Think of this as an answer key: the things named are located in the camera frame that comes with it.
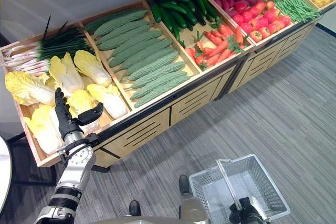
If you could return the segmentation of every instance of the red tomato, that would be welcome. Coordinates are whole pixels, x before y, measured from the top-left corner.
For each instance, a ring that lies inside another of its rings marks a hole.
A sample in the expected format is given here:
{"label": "red tomato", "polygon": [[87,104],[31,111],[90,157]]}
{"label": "red tomato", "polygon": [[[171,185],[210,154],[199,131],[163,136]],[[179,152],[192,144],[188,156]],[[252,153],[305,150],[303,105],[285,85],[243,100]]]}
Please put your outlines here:
{"label": "red tomato", "polygon": [[258,9],[259,13],[261,13],[265,8],[265,3],[263,1],[258,1],[255,7]]}
{"label": "red tomato", "polygon": [[268,26],[268,20],[264,17],[258,18],[260,27],[267,27]]}
{"label": "red tomato", "polygon": [[258,30],[261,33],[262,39],[265,39],[271,35],[267,27],[262,27]]}
{"label": "red tomato", "polygon": [[267,28],[269,32],[271,33],[271,35],[278,31],[278,26],[276,24],[269,24]]}
{"label": "red tomato", "polygon": [[253,39],[255,42],[260,42],[263,39],[261,33],[256,30],[250,32],[250,38]]}
{"label": "red tomato", "polygon": [[237,2],[234,5],[234,9],[239,13],[242,14],[247,9],[247,4],[245,2]]}
{"label": "red tomato", "polygon": [[248,11],[252,14],[252,18],[257,17],[260,13],[255,6],[252,6]]}
{"label": "red tomato", "polygon": [[245,23],[249,22],[252,19],[252,14],[249,11],[243,12],[242,16]]}
{"label": "red tomato", "polygon": [[281,16],[280,18],[278,18],[278,20],[281,20],[285,24],[285,26],[288,26],[291,22],[289,16]]}
{"label": "red tomato", "polygon": [[232,19],[238,24],[241,25],[244,22],[244,18],[242,15],[237,14],[235,16],[232,17]]}
{"label": "red tomato", "polygon": [[281,20],[276,20],[273,22],[273,24],[276,24],[278,27],[278,31],[280,31],[281,29],[284,29],[285,27],[285,23],[282,22]]}
{"label": "red tomato", "polygon": [[253,31],[252,26],[249,23],[242,23],[240,27],[247,33],[249,34],[250,32]]}
{"label": "red tomato", "polygon": [[252,30],[258,30],[260,28],[260,22],[256,18],[250,20],[248,23],[251,25]]}
{"label": "red tomato", "polygon": [[265,10],[272,10],[274,8],[274,2],[273,1],[267,1],[265,4]]}

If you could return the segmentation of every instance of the robotic hand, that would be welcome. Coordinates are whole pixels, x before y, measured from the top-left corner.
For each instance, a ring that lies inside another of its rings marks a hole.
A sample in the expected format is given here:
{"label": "robotic hand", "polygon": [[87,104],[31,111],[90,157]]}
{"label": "robotic hand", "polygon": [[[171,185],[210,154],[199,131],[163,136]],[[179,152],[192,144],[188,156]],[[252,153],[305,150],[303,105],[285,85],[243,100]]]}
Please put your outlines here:
{"label": "robotic hand", "polygon": [[57,151],[65,170],[48,206],[42,209],[35,224],[74,223],[79,200],[89,180],[91,168],[96,162],[91,145],[98,144],[97,135],[89,134],[84,137],[79,126],[97,120],[102,114],[103,104],[99,103],[95,108],[78,115],[78,118],[72,118],[66,102],[61,89],[57,88],[55,111],[59,121],[59,132],[66,144]]}

